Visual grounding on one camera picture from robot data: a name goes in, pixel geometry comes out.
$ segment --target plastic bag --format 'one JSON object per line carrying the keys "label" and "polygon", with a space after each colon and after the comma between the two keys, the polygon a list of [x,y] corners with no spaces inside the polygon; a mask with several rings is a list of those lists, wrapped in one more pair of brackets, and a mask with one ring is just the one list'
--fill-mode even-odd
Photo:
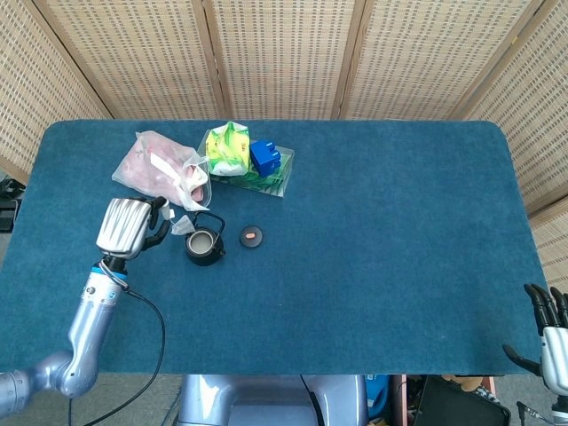
{"label": "plastic bag", "polygon": [[210,200],[207,157],[155,131],[136,133],[136,137],[114,171],[113,180],[144,195],[161,195],[186,210],[207,210]]}
{"label": "plastic bag", "polygon": [[237,122],[211,129],[205,141],[211,174],[242,176],[249,171],[249,128]]}
{"label": "plastic bag", "polygon": [[195,232],[195,226],[193,226],[193,222],[187,217],[187,215],[183,215],[172,227],[171,233],[173,235],[187,235],[189,233]]}

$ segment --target silver robot hand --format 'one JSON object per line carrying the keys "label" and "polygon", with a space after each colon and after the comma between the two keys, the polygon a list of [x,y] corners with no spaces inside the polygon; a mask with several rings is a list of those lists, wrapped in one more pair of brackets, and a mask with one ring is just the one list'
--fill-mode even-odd
{"label": "silver robot hand", "polygon": [[[164,221],[154,229],[158,212]],[[0,419],[22,411],[38,391],[53,389],[78,398],[97,380],[99,354],[113,311],[127,286],[125,261],[162,242],[170,228],[168,202],[113,199],[103,219],[97,245],[105,256],[93,267],[69,329],[73,351],[57,352],[35,367],[0,374]]]}
{"label": "silver robot hand", "polygon": [[558,396],[552,406],[556,426],[568,426],[568,295],[557,288],[548,291],[535,284],[526,284],[534,308],[534,318],[540,336],[540,364],[519,356],[509,345],[503,350],[519,367],[542,377],[544,384]]}

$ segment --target black wire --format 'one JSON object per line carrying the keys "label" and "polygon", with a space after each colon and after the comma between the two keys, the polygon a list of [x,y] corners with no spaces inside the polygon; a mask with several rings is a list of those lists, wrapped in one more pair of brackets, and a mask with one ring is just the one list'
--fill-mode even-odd
{"label": "black wire", "polygon": [[406,383],[406,382],[401,382],[401,383],[400,383],[400,385],[399,385],[398,388],[397,388],[397,391],[394,392],[394,396],[395,396],[395,397],[397,397],[398,392],[400,391],[400,388],[402,388],[402,385],[405,384],[405,383]]}
{"label": "black wire", "polygon": [[318,426],[326,426],[326,423],[323,421],[323,413],[321,412],[321,406],[320,402],[318,401],[318,397],[316,397],[316,394],[312,392],[310,388],[308,388],[303,375],[300,375],[300,379],[302,379],[302,383],[304,384],[304,387],[308,392],[308,395],[310,396],[310,401],[312,402],[313,409],[316,412],[316,417],[318,418]]}
{"label": "black wire", "polygon": [[92,426],[93,424],[97,424],[99,422],[102,422],[103,420],[107,419],[111,415],[115,415],[116,413],[121,411],[123,408],[125,408],[128,404],[130,404],[132,401],[134,401],[136,398],[138,398],[140,395],[142,395],[146,391],[146,389],[148,389],[150,387],[150,385],[152,384],[152,382],[155,380],[156,376],[158,375],[158,372],[160,371],[160,367],[162,366],[163,352],[164,352],[165,347],[166,347],[166,325],[163,321],[163,316],[160,313],[160,310],[158,310],[158,308],[156,308],[156,306],[152,302],[150,302],[148,299],[146,299],[142,295],[139,295],[138,293],[136,293],[136,292],[134,292],[130,289],[126,290],[125,293],[129,296],[134,297],[135,299],[141,300],[142,302],[144,302],[145,304],[150,306],[152,308],[152,310],[155,312],[155,314],[157,315],[158,320],[160,320],[160,327],[162,328],[162,346],[160,347],[160,357],[158,358],[158,363],[156,364],[156,368],[155,368],[154,373],[152,374],[152,377],[150,378],[150,380],[148,380],[148,382],[144,385],[144,387],[142,389],[140,389],[138,392],[136,392],[136,394],[132,398],[123,402],[114,410],[111,410],[108,413],[101,415],[99,418],[93,420],[92,422],[85,423],[83,426]]}
{"label": "black wire", "polygon": [[67,409],[67,426],[73,426],[72,405],[73,405],[73,400],[70,398],[69,408]]}

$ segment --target teal table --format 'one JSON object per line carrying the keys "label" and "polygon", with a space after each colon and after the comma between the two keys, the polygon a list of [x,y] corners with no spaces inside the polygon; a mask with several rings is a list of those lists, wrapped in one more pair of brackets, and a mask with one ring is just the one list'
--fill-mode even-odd
{"label": "teal table", "polygon": [[[284,199],[213,184],[226,256],[191,264],[182,237],[128,264],[162,310],[163,373],[517,372],[538,358],[522,289],[544,285],[506,140],[489,122],[243,122],[296,151]],[[198,146],[221,122],[58,122],[44,134],[0,275],[0,371],[67,347],[111,175],[156,130]],[[177,217],[182,214],[177,209]],[[254,250],[245,225],[264,231]],[[123,298],[101,368],[150,372],[156,319]]]}

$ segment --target woven room divider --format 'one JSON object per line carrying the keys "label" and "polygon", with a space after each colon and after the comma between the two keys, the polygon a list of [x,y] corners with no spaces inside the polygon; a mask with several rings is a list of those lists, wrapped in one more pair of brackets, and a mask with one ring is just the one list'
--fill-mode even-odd
{"label": "woven room divider", "polygon": [[465,113],[507,135],[529,213],[568,195],[568,1],[548,0]]}
{"label": "woven room divider", "polygon": [[206,1],[208,20],[217,27],[211,35],[216,57],[224,62],[221,78],[233,115],[333,118],[343,56],[350,53],[350,28],[356,30],[364,3]]}
{"label": "woven room divider", "polygon": [[50,124],[110,116],[33,5],[0,0],[0,68],[0,167],[23,183]]}
{"label": "woven room divider", "polygon": [[226,116],[201,1],[34,2],[115,117]]}
{"label": "woven room divider", "polygon": [[370,4],[342,118],[446,119],[534,7],[529,0]]}
{"label": "woven room divider", "polygon": [[568,198],[536,215],[531,228],[547,283],[568,293]]}

